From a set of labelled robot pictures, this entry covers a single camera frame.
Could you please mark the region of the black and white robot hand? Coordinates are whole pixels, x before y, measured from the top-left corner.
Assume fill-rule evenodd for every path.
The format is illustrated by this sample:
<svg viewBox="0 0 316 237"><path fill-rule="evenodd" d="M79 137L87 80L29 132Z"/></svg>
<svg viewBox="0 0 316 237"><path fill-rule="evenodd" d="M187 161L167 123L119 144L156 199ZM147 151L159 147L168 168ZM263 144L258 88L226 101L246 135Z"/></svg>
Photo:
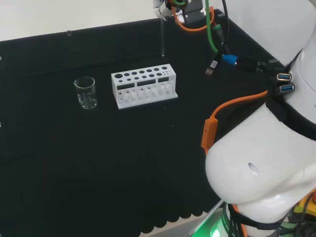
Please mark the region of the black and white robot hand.
<svg viewBox="0 0 316 237"><path fill-rule="evenodd" d="M167 0L153 0L154 12L160 19L167 20L173 15L171 5Z"/></svg>

